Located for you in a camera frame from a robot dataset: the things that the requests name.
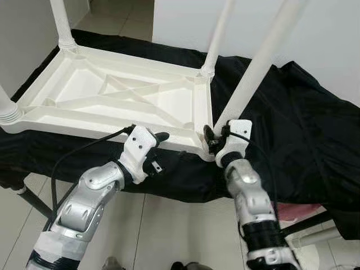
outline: black cloth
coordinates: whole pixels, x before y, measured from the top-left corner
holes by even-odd
[[[153,44],[126,37],[73,30],[77,44],[200,68],[206,54]],[[34,71],[13,96],[17,100],[49,61]],[[214,122],[219,118],[250,59],[219,57],[211,83]],[[346,230],[360,220],[360,109],[343,101],[320,84],[295,62],[282,68],[272,66],[252,97],[241,118],[253,122],[251,139],[268,154],[275,170],[278,200],[285,203],[320,203],[342,222],[346,239],[360,239],[358,229]],[[0,164],[49,176],[56,160],[90,139],[27,130],[7,134],[0,130]],[[88,168],[119,156],[122,144],[104,142],[86,149],[59,167],[56,177],[74,182]],[[166,169],[162,177],[130,184],[128,192],[156,194],[188,203],[203,203],[230,195],[222,171],[198,156],[157,150],[159,163]],[[266,161],[249,146],[246,158],[260,174],[263,187],[273,196]],[[342,220],[341,213],[346,213]]]

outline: shoe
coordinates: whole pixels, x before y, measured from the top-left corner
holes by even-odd
[[[121,267],[115,257],[108,257],[102,267],[102,270],[125,270],[125,268]]]
[[[186,268],[181,262],[174,262],[171,266],[171,270],[186,270]]]
[[[199,264],[199,263],[189,263],[186,265],[186,270],[213,270],[212,268]]]

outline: black table leg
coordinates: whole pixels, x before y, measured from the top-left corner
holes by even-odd
[[[291,226],[288,226],[288,227],[282,229],[281,231],[285,236],[288,236],[288,235],[292,235],[295,232],[305,230],[307,228],[313,227],[315,225],[329,221],[331,219],[332,218],[331,218],[331,215],[329,214],[329,212],[325,211],[325,212],[317,214],[311,218],[305,219],[305,220],[295,223]]]
[[[0,186],[11,188],[45,217],[51,217],[52,210],[25,185],[24,179],[28,174],[29,172],[0,166]]]

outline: floor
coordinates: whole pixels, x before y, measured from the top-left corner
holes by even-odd
[[[91,13],[76,28],[151,41],[153,14],[154,0],[93,0]],[[51,203],[47,177],[31,174],[26,183]],[[59,182],[59,196],[68,188]],[[0,202],[6,202],[0,204],[0,269],[24,269],[46,219],[10,190],[0,188]],[[293,237],[333,225],[327,222]],[[100,270],[108,256],[115,256],[127,270],[169,270],[176,260],[245,270],[246,252],[230,199],[186,204],[121,192],[108,203],[79,269]],[[360,242],[338,238],[302,248],[298,254],[305,269],[352,269],[360,265]]]
[[[75,28],[151,41],[153,19],[154,0],[93,0]]]

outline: black cable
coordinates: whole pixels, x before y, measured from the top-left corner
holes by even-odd
[[[127,128],[123,128],[120,131],[117,131],[113,134],[104,136],[100,139],[96,139],[82,147],[76,148],[71,150],[70,152],[68,152],[67,154],[65,154],[64,156],[62,156],[54,165],[54,167],[52,168],[52,172],[51,172],[51,196],[52,196],[52,217],[47,221],[47,223],[44,226],[44,230],[46,231],[49,226],[51,225],[51,223],[55,220],[56,216],[57,216],[57,211],[59,209],[59,207],[61,206],[61,204],[66,200],[66,198],[70,195],[70,193],[72,192],[72,190],[77,186],[77,182],[75,182],[70,188],[69,190],[66,192],[66,194],[62,197],[62,199],[60,200],[60,202],[57,202],[57,193],[56,193],[56,178],[55,178],[55,173],[57,168],[59,167],[60,163],[63,162],[65,159],[67,159],[69,156],[73,155],[74,153],[84,150],[87,147],[90,147],[92,145],[95,145],[99,142],[103,142],[103,141],[107,141],[111,138],[114,138],[122,133],[128,133],[130,134],[131,131],[133,130],[134,126],[131,127],[127,127]]]
[[[276,181],[275,181],[275,178],[274,178],[274,174],[273,174],[273,169],[272,169],[272,166],[271,166],[271,162],[270,162],[270,159],[269,157],[267,156],[267,154],[265,153],[265,151],[260,147],[258,146],[254,141],[242,136],[242,135],[239,135],[239,134],[236,134],[236,133],[233,133],[233,132],[229,132],[230,135],[233,135],[235,137],[238,137],[238,138],[241,138],[243,139],[244,141],[247,141],[248,143],[250,143],[251,145],[255,146],[259,152],[263,155],[263,157],[266,159],[266,164],[268,166],[268,169],[269,169],[269,172],[270,172],[270,178],[271,178],[271,181],[272,181],[272,186],[273,186],[273,201],[274,201],[274,213],[275,213],[275,217],[276,219],[278,220],[278,210],[277,210],[277,186],[276,186]]]

